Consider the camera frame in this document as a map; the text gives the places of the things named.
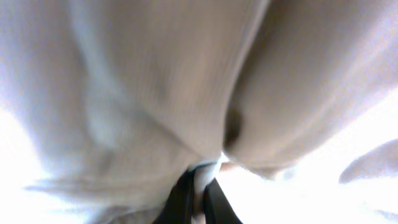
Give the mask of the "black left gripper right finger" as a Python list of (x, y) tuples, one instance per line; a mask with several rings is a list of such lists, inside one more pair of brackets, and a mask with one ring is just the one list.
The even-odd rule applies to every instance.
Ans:
[(218, 181), (206, 186), (203, 195), (206, 224), (243, 224), (235, 214)]

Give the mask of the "beige shorts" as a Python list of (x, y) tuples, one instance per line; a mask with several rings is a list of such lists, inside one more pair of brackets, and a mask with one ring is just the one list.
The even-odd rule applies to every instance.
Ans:
[(397, 88), (396, 1), (1, 1), (1, 222), (155, 218), (272, 177)]

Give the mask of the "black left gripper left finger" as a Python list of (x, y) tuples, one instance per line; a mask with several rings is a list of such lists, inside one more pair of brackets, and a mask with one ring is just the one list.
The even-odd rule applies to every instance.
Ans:
[(153, 224), (191, 224), (195, 170), (187, 170), (170, 191), (170, 195)]

